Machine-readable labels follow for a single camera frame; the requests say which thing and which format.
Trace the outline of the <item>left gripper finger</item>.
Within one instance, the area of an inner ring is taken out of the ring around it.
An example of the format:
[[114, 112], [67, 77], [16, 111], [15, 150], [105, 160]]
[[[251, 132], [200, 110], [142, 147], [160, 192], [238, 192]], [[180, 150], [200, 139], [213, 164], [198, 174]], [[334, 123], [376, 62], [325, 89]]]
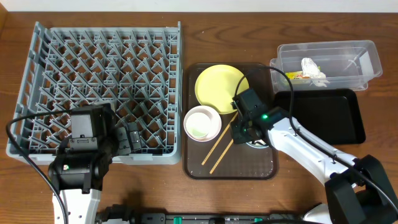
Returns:
[[118, 128], [116, 130], [116, 137], [119, 141], [118, 156], [125, 156], [131, 153], [130, 143], [127, 137], [126, 128]]
[[128, 123], [127, 130], [127, 138], [129, 140], [131, 152], [140, 152], [142, 149], [142, 144], [137, 124], [135, 122]]

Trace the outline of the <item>light blue bowl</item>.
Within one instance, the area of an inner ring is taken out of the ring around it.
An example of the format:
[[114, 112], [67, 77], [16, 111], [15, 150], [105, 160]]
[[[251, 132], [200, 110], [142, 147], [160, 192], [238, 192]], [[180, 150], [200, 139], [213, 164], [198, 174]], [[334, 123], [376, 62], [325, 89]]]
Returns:
[[249, 141], [246, 144], [255, 149], [265, 149], [269, 147], [263, 140]]

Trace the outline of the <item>white bowl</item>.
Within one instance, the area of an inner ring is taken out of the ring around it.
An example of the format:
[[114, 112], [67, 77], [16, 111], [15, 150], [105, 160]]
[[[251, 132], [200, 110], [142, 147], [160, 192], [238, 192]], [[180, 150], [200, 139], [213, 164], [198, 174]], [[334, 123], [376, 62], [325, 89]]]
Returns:
[[[191, 114], [196, 113], [196, 112], [205, 113], [211, 120], [210, 132], [203, 139], [195, 139], [188, 133], [188, 131], [186, 129], [187, 118]], [[207, 141], [210, 141], [213, 138], [215, 138], [221, 131], [221, 125], [222, 125], [221, 116], [218, 114], [218, 112], [215, 109], [213, 109], [212, 107], [209, 107], [209, 106], [196, 106], [196, 107], [190, 109], [187, 112], [187, 114], [185, 115], [184, 121], [183, 121], [183, 127], [184, 127], [184, 130], [185, 130], [186, 134], [188, 135], [188, 137], [190, 137], [194, 141], [199, 141], [199, 142], [207, 142]]]

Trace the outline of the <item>yellow green snack wrapper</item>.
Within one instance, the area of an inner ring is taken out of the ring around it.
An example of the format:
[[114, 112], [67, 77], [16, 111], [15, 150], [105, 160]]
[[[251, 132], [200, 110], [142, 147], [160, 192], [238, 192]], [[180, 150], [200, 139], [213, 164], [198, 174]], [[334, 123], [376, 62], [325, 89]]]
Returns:
[[303, 71], [287, 72], [286, 75], [290, 79], [318, 78], [319, 75], [303, 75]]

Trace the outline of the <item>white tissue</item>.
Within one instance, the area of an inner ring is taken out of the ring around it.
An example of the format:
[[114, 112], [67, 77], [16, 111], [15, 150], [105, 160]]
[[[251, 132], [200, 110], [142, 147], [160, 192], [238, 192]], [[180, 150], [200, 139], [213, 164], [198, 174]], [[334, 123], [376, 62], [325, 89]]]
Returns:
[[317, 87], [327, 87], [329, 81], [326, 75], [320, 71], [319, 67], [311, 58], [303, 58], [301, 61], [303, 78], [311, 79], [311, 83]]

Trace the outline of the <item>light green cup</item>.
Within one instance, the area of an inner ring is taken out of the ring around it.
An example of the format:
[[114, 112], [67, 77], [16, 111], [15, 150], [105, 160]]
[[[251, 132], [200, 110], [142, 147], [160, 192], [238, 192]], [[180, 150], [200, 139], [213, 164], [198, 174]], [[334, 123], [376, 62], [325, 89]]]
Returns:
[[186, 129], [195, 139], [203, 139], [210, 132], [211, 120], [205, 113], [196, 112], [187, 118]]

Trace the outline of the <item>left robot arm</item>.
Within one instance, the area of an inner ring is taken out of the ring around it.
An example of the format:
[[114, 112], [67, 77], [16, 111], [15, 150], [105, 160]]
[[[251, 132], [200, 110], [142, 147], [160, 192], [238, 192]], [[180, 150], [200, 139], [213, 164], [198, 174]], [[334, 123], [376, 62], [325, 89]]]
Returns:
[[72, 133], [49, 165], [50, 180], [63, 202], [54, 208], [55, 222], [62, 222], [66, 211], [69, 223], [135, 223], [134, 212], [125, 205], [97, 209], [113, 158], [141, 148], [137, 126], [118, 121], [110, 101], [74, 108], [70, 118]]

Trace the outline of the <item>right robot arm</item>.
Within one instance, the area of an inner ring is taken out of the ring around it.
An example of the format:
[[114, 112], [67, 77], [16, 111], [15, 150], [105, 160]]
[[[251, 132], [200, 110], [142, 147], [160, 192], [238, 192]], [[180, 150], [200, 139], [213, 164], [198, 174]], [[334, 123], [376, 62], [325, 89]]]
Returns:
[[286, 111], [240, 108], [231, 123], [235, 144], [253, 142], [281, 151], [323, 184], [327, 203], [307, 212], [304, 223], [394, 223], [397, 197], [379, 160], [340, 151], [300, 127]]

